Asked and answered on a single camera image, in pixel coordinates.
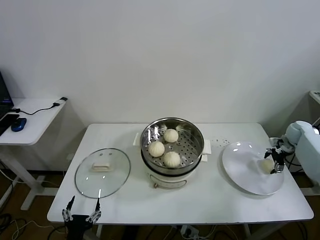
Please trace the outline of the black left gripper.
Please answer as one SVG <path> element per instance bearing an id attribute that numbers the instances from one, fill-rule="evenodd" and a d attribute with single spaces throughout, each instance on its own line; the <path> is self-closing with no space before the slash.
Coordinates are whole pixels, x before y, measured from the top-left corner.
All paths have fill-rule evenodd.
<path id="1" fill-rule="evenodd" d="M 67 240 L 82 240 L 87 230 L 101 217 L 100 198 L 97 198 L 94 212 L 89 215 L 71 214 L 75 196 L 71 198 L 65 209 L 62 210 L 64 222 L 67 222 Z"/>

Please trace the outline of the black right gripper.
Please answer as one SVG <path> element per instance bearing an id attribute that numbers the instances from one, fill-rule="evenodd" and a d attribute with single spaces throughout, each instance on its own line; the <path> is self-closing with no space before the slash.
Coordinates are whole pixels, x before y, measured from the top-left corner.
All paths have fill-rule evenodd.
<path id="1" fill-rule="evenodd" d="M 270 171 L 270 174 L 279 174 L 284 171 L 285 168 L 285 158 L 286 153 L 281 148 L 267 148 L 264 154 L 265 158 L 272 156 L 274 163 L 273 169 Z"/>

